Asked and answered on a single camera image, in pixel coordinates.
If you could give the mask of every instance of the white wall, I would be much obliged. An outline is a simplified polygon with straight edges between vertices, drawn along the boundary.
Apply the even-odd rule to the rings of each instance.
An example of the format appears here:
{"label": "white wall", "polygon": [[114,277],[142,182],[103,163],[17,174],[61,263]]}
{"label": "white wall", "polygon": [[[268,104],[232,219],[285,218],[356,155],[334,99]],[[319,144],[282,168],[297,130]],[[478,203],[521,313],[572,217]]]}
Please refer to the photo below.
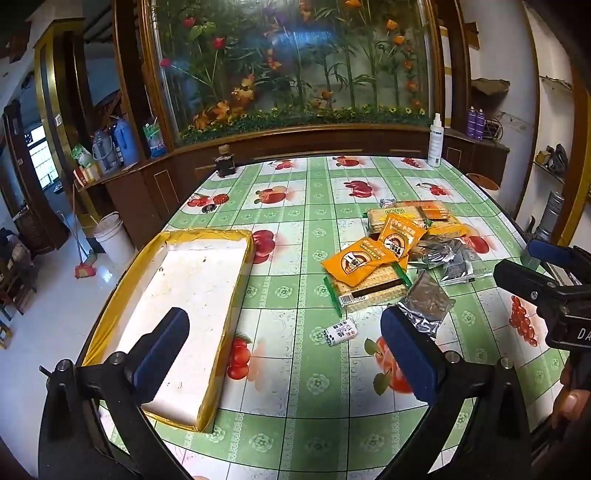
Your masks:
{"label": "white wall", "polygon": [[509,93],[499,107],[503,145],[511,149],[501,183],[499,202],[515,209],[528,163],[534,135],[537,103],[532,46],[520,0],[460,0],[465,22],[476,22],[480,50],[474,73],[488,79],[511,82]]}

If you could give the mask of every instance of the spray bottle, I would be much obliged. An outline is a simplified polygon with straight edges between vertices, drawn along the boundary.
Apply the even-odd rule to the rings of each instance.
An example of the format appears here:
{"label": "spray bottle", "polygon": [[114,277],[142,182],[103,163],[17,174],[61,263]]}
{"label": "spray bottle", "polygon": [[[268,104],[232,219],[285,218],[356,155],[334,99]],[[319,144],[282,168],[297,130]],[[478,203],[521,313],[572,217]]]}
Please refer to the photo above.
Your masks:
{"label": "spray bottle", "polygon": [[441,115],[435,114],[435,120],[431,126],[431,138],[429,139],[429,154],[427,164],[437,168],[441,165],[441,153],[443,152],[443,132]]}

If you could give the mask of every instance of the blue foam pad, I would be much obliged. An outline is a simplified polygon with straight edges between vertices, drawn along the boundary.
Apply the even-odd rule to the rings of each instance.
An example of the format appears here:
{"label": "blue foam pad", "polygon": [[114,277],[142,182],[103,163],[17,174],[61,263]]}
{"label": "blue foam pad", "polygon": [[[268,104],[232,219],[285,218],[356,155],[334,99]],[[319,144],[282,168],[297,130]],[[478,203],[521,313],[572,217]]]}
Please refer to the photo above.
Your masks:
{"label": "blue foam pad", "polygon": [[132,375],[135,387],[134,398],[139,404],[154,399],[160,385],[168,374],[178,353],[189,336],[189,317],[187,312],[177,307],[171,308],[149,337],[151,344]]}
{"label": "blue foam pad", "polygon": [[437,371],[402,324],[403,322],[407,322],[407,325],[414,328],[398,307],[386,309],[382,314],[382,336],[413,389],[414,395],[432,406],[437,400]]}

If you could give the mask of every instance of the screw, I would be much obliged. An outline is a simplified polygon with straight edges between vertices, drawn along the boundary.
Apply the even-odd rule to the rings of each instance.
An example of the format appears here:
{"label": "screw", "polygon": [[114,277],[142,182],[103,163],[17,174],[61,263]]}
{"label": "screw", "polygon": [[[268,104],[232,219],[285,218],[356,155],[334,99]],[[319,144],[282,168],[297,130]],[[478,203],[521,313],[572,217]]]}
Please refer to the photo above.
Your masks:
{"label": "screw", "polygon": [[460,362],[462,357],[459,353],[455,352],[454,350],[449,350],[445,352],[445,360],[450,362],[451,364],[457,364]]}
{"label": "screw", "polygon": [[501,366],[507,370],[513,368],[513,362],[506,357],[501,358]]}
{"label": "screw", "polygon": [[109,355],[107,359],[111,365],[119,365],[123,363],[125,360],[126,355],[123,352],[115,352]]}
{"label": "screw", "polygon": [[67,370],[71,366],[72,366],[72,362],[70,360],[60,360],[57,363],[56,368],[58,369],[58,371],[64,372],[65,370]]}

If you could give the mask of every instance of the dark liquid bottle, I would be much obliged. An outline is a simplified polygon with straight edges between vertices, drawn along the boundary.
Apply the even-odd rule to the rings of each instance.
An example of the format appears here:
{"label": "dark liquid bottle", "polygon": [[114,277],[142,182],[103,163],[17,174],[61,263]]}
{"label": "dark liquid bottle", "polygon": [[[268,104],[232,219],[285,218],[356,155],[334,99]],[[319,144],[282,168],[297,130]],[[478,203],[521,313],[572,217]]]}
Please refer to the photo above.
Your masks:
{"label": "dark liquid bottle", "polygon": [[219,147],[220,156],[215,159],[217,174],[220,178],[234,175],[236,166],[234,165],[234,155],[230,153],[230,145]]}

